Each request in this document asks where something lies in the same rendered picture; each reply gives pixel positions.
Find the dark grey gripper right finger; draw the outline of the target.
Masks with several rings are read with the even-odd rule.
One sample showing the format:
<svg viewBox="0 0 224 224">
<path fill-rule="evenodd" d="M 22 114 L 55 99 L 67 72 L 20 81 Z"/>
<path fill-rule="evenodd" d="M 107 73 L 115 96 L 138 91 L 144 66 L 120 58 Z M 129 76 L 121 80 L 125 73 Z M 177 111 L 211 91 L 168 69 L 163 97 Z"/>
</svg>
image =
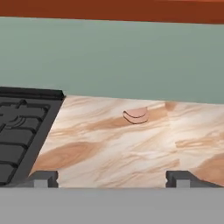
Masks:
<svg viewBox="0 0 224 224">
<path fill-rule="evenodd" d="M 167 171 L 165 173 L 166 187 L 194 188 L 194 187 L 219 187 L 215 183 L 201 180 L 189 171 Z"/>
</svg>

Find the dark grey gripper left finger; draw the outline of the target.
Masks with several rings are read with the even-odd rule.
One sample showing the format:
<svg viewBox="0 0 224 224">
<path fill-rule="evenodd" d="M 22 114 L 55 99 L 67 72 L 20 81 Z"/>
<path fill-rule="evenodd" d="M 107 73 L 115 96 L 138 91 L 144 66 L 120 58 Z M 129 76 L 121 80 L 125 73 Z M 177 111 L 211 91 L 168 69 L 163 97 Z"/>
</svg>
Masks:
<svg viewBox="0 0 224 224">
<path fill-rule="evenodd" d="M 56 171 L 35 171 L 26 182 L 34 188 L 58 188 L 58 177 Z"/>
</svg>

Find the black hob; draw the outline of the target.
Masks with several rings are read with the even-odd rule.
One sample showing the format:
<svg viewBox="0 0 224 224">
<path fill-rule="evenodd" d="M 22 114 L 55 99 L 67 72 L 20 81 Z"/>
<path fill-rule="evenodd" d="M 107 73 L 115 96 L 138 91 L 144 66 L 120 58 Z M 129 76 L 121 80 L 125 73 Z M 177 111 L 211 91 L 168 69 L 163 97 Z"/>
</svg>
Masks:
<svg viewBox="0 0 224 224">
<path fill-rule="evenodd" d="M 64 99 L 60 90 L 0 87 L 0 187 L 28 177 Z"/>
</svg>

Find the pink sliced meat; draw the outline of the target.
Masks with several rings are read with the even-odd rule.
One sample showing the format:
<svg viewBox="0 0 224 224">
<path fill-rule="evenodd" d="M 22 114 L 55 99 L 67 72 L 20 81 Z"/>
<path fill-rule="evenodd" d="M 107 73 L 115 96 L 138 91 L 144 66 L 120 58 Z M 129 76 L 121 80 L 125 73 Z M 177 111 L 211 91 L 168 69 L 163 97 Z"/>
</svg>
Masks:
<svg viewBox="0 0 224 224">
<path fill-rule="evenodd" d="M 133 124 L 145 123 L 149 119 L 149 112 L 147 108 L 124 110 L 122 115 L 128 122 Z"/>
</svg>

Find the brown wooden wall cupboard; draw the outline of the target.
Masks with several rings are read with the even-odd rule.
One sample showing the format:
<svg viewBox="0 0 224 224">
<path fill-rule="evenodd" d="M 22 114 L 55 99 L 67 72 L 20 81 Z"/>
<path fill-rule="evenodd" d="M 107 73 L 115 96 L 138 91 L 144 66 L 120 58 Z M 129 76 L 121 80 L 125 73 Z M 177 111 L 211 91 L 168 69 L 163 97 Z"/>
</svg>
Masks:
<svg viewBox="0 0 224 224">
<path fill-rule="evenodd" d="M 224 0 L 0 0 L 0 17 L 224 25 Z"/>
</svg>

